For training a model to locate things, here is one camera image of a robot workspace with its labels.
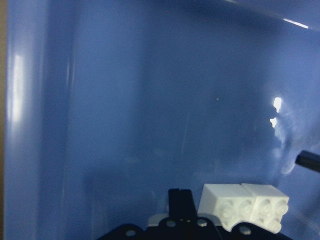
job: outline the white lego brick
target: white lego brick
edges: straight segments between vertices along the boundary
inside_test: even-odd
[[[198,213],[217,216],[230,232],[237,223],[249,222],[255,200],[240,184],[204,184]]]
[[[241,184],[255,198],[249,222],[272,233],[281,230],[281,219],[288,211],[289,197],[272,185]]]

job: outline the white toy block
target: white toy block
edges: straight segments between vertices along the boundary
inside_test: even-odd
[[[198,213],[217,216],[230,232],[237,223],[249,222],[255,200],[240,184],[204,184]]]
[[[241,184],[255,198],[250,222],[270,232],[278,233],[281,219],[288,211],[289,197],[272,185]]]

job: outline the brown surface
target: brown surface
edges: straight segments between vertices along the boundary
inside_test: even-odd
[[[6,25],[7,1],[0,0],[0,239],[3,239],[4,215],[4,129],[5,129],[5,77],[6,77]]]

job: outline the white plastic part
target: white plastic part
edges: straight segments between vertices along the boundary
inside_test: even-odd
[[[240,222],[248,222],[255,197],[240,184],[205,184],[198,214],[217,216],[223,228],[231,231]]]
[[[236,224],[248,222],[278,233],[288,201],[272,185],[204,184],[198,214],[217,216],[229,232]]]

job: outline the metal bolt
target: metal bolt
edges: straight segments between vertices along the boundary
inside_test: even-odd
[[[133,236],[136,235],[136,231],[135,230],[128,230],[128,231],[125,232],[125,235],[127,237],[133,237]]]
[[[166,225],[169,227],[169,228],[174,228],[176,226],[176,222],[173,221],[173,220],[168,220],[166,221]]]
[[[208,225],[207,221],[205,219],[198,219],[196,221],[196,224],[198,224],[199,227],[206,227]]]
[[[251,229],[248,226],[241,225],[239,227],[239,232],[242,233],[243,235],[250,235],[251,234]]]

